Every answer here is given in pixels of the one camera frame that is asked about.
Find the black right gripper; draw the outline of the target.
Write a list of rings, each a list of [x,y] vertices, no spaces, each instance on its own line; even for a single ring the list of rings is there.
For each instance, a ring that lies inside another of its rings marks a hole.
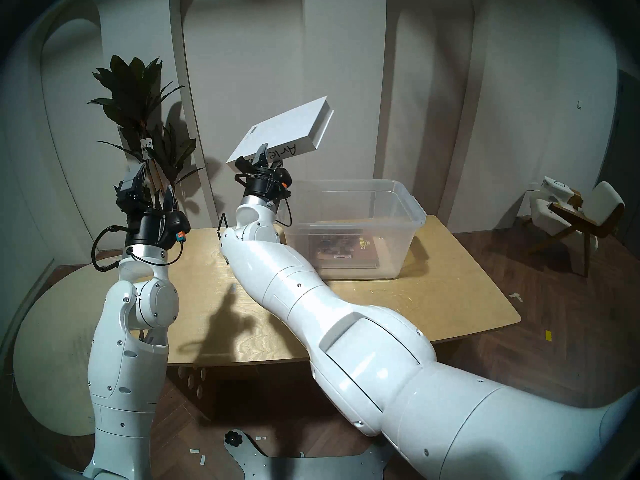
[[[255,196],[266,201],[280,201],[291,196],[291,175],[281,164],[270,167],[268,143],[263,143],[258,148],[252,162],[240,156],[234,164],[240,171],[235,176],[235,181],[244,187],[243,197]]]

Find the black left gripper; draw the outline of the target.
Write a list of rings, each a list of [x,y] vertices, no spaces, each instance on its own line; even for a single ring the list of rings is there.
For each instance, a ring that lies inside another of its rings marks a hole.
[[[176,196],[173,185],[168,185],[162,198],[162,211],[147,209],[134,211],[127,215],[127,235],[125,248],[134,245],[147,245],[170,250],[180,241],[179,233],[191,232],[188,217],[176,209]]]

